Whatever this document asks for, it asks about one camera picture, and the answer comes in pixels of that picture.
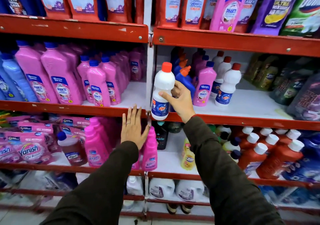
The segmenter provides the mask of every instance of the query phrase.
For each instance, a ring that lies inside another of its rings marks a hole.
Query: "right hand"
[[[159,92],[159,95],[167,100],[181,117],[184,123],[187,123],[190,118],[195,115],[193,110],[190,90],[187,89],[181,82],[175,81],[174,88],[171,90],[173,98],[166,92]]]

